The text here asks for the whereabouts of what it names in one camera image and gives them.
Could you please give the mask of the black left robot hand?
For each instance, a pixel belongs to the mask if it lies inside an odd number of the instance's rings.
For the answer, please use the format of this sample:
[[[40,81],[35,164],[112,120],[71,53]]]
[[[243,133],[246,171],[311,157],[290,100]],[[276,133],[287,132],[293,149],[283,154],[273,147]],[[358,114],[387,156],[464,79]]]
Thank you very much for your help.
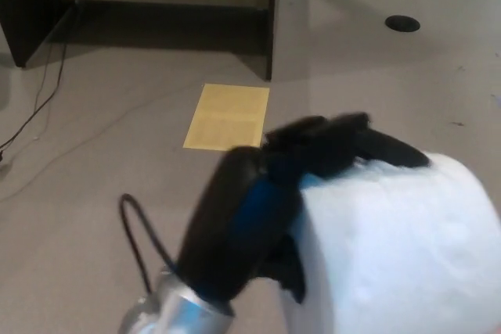
[[[176,271],[208,302],[228,303],[254,278],[269,278],[301,303],[305,266],[289,230],[302,212],[306,174],[333,178],[356,160],[425,167],[418,149],[370,127],[366,113],[302,117],[270,131],[259,147],[220,159],[185,234]]]

